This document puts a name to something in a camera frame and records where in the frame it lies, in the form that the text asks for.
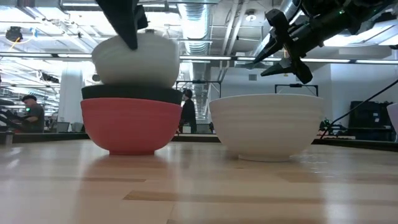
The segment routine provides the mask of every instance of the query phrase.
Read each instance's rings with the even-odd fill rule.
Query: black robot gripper
[[[137,31],[148,27],[144,6],[139,0],[96,0],[104,15],[131,50],[138,48]]]
[[[253,63],[264,60],[282,48],[285,48],[289,57],[283,58],[279,63],[262,72],[261,76],[293,73],[303,84],[310,82],[312,80],[310,68],[301,61],[300,55],[295,51],[295,43],[289,35],[290,26],[285,14],[278,9],[273,9],[266,14],[266,18],[274,28],[270,31],[269,42]]]

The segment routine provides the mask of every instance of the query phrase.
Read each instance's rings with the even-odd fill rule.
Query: wooden table
[[[0,148],[2,224],[396,224],[398,154],[314,146],[291,162],[218,143],[108,156],[89,140]]]

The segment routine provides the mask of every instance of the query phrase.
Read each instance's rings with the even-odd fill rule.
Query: red bowl
[[[86,133],[111,155],[153,154],[174,137],[181,106],[132,98],[81,102]]]

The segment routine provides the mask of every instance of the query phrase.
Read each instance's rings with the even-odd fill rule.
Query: black bowl
[[[181,105],[182,92],[172,88],[129,85],[92,85],[81,89],[83,99],[135,98]]]

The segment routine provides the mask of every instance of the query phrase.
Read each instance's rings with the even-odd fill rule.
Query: white column
[[[58,121],[82,123],[80,101],[83,99],[81,89],[85,86],[82,63],[65,62],[65,65],[61,76]]]

